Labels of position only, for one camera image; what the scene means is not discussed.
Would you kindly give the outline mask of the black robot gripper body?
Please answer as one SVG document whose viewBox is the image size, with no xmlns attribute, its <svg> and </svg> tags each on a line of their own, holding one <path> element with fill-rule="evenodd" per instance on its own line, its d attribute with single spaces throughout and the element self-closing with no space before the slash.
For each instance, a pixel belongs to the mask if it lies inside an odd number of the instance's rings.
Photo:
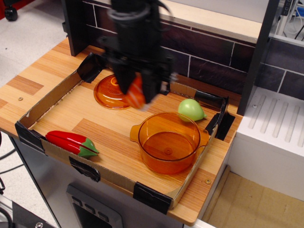
<svg viewBox="0 0 304 228">
<path fill-rule="evenodd" d="M 120 63 L 135 67 L 135 73 L 160 72 L 162 82 L 175 78 L 173 56 L 161 47 L 162 33 L 168 29 L 161 24 L 160 8 L 168 9 L 159 0 L 111 1 L 107 15 L 114 24 L 116 36 L 99 39 L 111 68 L 112 63 Z"/>
</svg>

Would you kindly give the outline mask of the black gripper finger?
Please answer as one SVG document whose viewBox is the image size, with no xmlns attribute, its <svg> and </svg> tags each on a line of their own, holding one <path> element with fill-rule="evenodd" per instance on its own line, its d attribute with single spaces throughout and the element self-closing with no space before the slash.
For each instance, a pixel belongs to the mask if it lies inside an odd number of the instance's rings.
<svg viewBox="0 0 304 228">
<path fill-rule="evenodd" d="M 142 91 L 147 104 L 160 93 L 162 85 L 162 74 L 152 70 L 142 70 Z"/>
<path fill-rule="evenodd" d="M 129 87 L 136 78 L 136 68 L 120 63 L 112 63 L 112 68 L 122 93 L 127 94 Z"/>
</svg>

